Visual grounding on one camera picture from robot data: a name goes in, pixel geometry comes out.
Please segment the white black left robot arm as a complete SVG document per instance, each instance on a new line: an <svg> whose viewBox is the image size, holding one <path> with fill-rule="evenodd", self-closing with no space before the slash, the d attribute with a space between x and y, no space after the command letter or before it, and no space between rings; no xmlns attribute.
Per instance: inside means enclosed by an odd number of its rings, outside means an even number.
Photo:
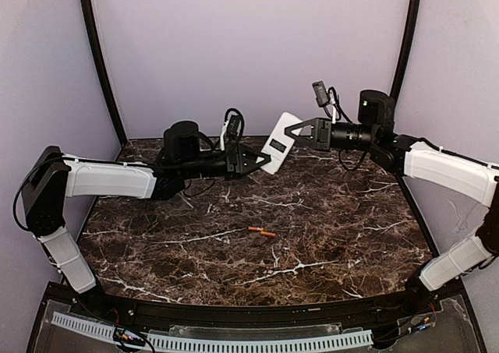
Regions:
<svg viewBox="0 0 499 353"><path fill-rule="evenodd" d="M163 135L153 163L83 159L47 147L16 191L15 222L41 243L55 267L78 294L99 282L63 217L65 202L79 196L167 200L197 178L236 180L269 164L271 157L242 144L243 126L213 143L192 121L180 121Z"/></svg>

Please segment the white red remote control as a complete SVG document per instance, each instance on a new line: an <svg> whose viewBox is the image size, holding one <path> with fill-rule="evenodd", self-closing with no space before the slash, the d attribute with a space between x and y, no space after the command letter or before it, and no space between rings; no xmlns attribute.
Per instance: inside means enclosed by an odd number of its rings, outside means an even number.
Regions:
<svg viewBox="0 0 499 353"><path fill-rule="evenodd" d="M263 154L267 154L271 157L271 161L268 164L260 167L262 170L270 175L274 175L278 172L295 142L292 137L285 134L285 129L301 122L301 119L288 112L283 112L281 114L261 150Z"/></svg>

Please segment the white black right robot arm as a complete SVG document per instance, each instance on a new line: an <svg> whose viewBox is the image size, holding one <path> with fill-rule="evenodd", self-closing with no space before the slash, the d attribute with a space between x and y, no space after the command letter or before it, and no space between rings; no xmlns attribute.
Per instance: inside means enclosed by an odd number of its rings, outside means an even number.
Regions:
<svg viewBox="0 0 499 353"><path fill-rule="evenodd" d="M359 94L358 122L314 118L285 127L286 136L315 150L361 150L385 171L421 179L474 199L488 209L483 223L416 274L414 286L436 291L452 279L498 256L498 166L397 135L395 100L376 90Z"/></svg>

